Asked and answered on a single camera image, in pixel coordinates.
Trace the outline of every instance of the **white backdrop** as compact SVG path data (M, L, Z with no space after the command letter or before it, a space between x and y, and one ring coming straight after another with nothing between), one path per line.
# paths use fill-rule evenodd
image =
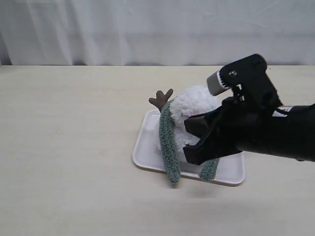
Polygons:
M315 0L0 0L2 64L315 64Z

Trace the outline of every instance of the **white tray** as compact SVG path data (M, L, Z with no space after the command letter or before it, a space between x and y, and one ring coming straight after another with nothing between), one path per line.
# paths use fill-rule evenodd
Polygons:
M160 117L159 110L148 111L142 122L140 132L135 144L132 159L135 165L147 170L165 173L162 155L157 148L154 137L154 127ZM198 173L203 165L196 166L182 163L182 177L200 180ZM244 154L226 156L220 159L215 179L211 183L236 186L246 178Z

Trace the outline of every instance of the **white plush toy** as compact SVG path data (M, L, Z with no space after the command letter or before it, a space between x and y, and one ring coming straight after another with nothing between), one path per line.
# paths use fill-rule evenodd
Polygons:
M188 133L184 121L191 116L212 111L220 106L219 100L210 95L206 86L191 86L174 99L167 101L172 95L170 89L165 95L157 92L157 98L149 102L161 112L155 127L157 147L162 153L166 173L172 183L178 183L181 176L180 163L187 163L183 147L195 145L199 138ZM216 175L219 159L208 161L199 176L210 181Z

